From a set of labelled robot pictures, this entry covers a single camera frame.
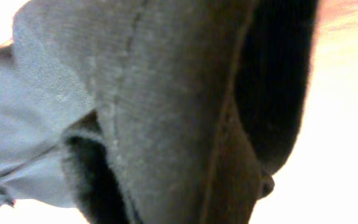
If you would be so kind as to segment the black t-shirt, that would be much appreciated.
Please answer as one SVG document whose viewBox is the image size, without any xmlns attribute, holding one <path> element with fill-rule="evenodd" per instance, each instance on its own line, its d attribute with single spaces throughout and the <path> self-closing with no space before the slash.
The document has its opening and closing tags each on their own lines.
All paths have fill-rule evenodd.
<svg viewBox="0 0 358 224">
<path fill-rule="evenodd" d="M 299 133 L 317 0 L 31 0 L 0 48 L 0 207 L 241 224 Z"/>
</svg>

